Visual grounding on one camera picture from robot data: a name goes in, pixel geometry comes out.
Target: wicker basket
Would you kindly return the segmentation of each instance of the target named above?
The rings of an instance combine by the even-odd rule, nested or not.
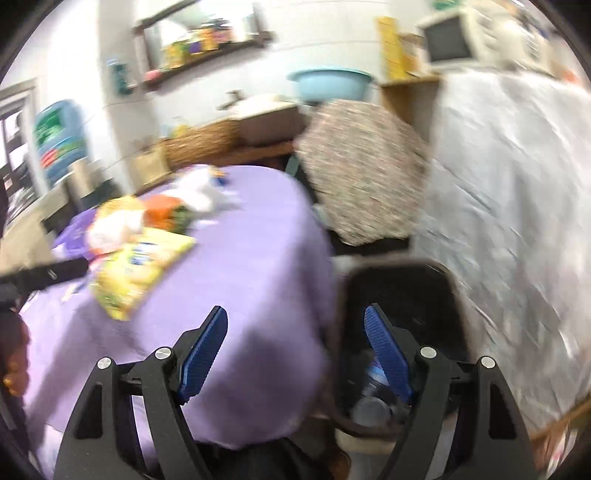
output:
[[[161,140],[166,160],[175,170],[205,158],[228,153],[238,145],[238,123],[220,120],[203,127],[192,127],[182,137]]]

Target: orange package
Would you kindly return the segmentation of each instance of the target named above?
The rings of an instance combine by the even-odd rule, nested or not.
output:
[[[167,195],[153,195],[144,200],[144,225],[173,233],[184,233],[192,220],[183,202]]]

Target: silver screw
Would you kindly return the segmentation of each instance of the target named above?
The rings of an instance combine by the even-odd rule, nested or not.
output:
[[[424,346],[421,348],[421,356],[425,358],[435,358],[437,356],[437,351],[430,346]]]
[[[480,362],[484,368],[494,368],[496,366],[496,362],[489,356],[483,356]]]
[[[170,348],[168,348],[167,346],[163,346],[162,348],[156,350],[155,355],[158,360],[164,360],[165,358],[168,358],[171,353],[172,351],[170,350]]]
[[[108,356],[104,356],[96,363],[96,366],[101,370],[104,370],[105,368],[111,366],[111,359]]]

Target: patterned cloth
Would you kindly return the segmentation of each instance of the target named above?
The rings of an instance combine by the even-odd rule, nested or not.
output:
[[[342,241],[406,238],[423,200],[427,144],[386,109],[334,100],[315,113],[296,152]]]

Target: yellow box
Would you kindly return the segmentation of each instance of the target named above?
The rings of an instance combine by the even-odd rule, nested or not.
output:
[[[382,58],[388,80],[401,80],[408,77],[405,55],[398,38],[395,18],[377,17],[378,32],[382,43]]]

